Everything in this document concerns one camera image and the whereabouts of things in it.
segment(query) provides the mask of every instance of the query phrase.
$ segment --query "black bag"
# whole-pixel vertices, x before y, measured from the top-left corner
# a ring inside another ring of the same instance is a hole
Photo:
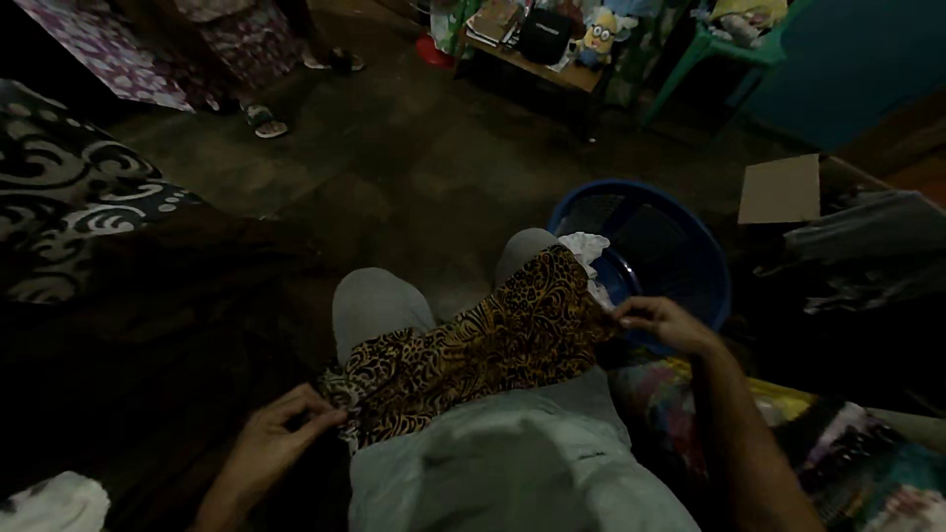
[[[527,60],[556,64],[571,37],[571,19],[547,9],[533,9],[522,22],[516,49]]]

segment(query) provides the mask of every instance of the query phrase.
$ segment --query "blue wall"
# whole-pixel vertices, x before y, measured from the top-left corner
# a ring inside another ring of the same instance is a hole
[[[825,151],[946,83],[946,0],[814,0],[744,110]]]

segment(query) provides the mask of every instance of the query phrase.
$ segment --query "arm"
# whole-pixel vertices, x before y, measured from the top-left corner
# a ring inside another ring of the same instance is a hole
[[[294,433],[284,426],[308,413]],[[190,532],[236,530],[263,495],[317,437],[344,423],[348,414],[319,397],[308,384],[254,412],[214,484],[204,495]]]
[[[719,336],[664,297],[631,297],[614,315],[625,327],[647,330],[691,356],[710,482],[724,494],[736,529],[823,531]]]

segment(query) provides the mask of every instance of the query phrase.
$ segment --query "finger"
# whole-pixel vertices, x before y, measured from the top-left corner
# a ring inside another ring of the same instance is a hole
[[[660,297],[633,295],[625,299],[623,303],[614,309],[612,315],[619,319],[627,313],[640,313],[642,311],[654,315],[660,311],[662,304],[663,299]]]
[[[332,406],[332,403],[320,396],[319,393],[316,392],[308,383],[303,386],[302,395],[304,398],[306,398],[308,407],[313,412],[322,412],[325,410],[333,410],[335,408]]]
[[[311,384],[304,382],[292,388],[284,396],[271,402],[265,408],[274,413],[281,412],[288,406],[295,404],[299,398],[304,399],[308,407],[313,410],[322,411],[325,407],[331,407],[328,401],[322,399],[322,397],[312,389]]]
[[[657,332],[657,322],[635,316],[624,316],[619,323],[631,330],[645,330],[647,332]]]
[[[288,392],[286,392],[285,394],[283,394],[282,396],[280,396],[280,397],[279,397],[278,399],[276,399],[275,401],[273,401],[273,402],[271,402],[270,404],[266,405],[266,408],[276,408],[276,407],[279,407],[280,405],[283,405],[283,404],[286,404],[286,403],[288,403],[288,402],[291,402],[291,401],[293,401],[294,399],[296,399],[296,398],[301,397],[302,395],[304,395],[304,394],[306,393],[306,388],[308,388],[309,390],[311,390],[311,389],[312,389],[312,386],[309,385],[308,382],[303,382],[302,384],[299,384],[299,385],[296,386],[295,388],[292,388],[291,390],[289,390]]]
[[[266,410],[268,420],[282,425],[290,417],[298,416],[309,408],[309,399],[304,396],[296,396],[285,401],[274,404]]]
[[[346,410],[332,410],[316,416],[288,437],[292,438],[297,445],[308,447],[309,444],[315,441],[315,438],[325,434],[325,431],[329,428],[343,424],[347,419],[348,412]]]

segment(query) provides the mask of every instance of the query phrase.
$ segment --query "purple floral fabric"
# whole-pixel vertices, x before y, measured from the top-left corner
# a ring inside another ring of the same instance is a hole
[[[119,98],[191,112],[204,104],[219,106],[221,86],[184,58],[139,39],[129,20],[104,1],[14,1]],[[254,88],[299,62],[301,42],[271,0],[198,27],[234,73]]]

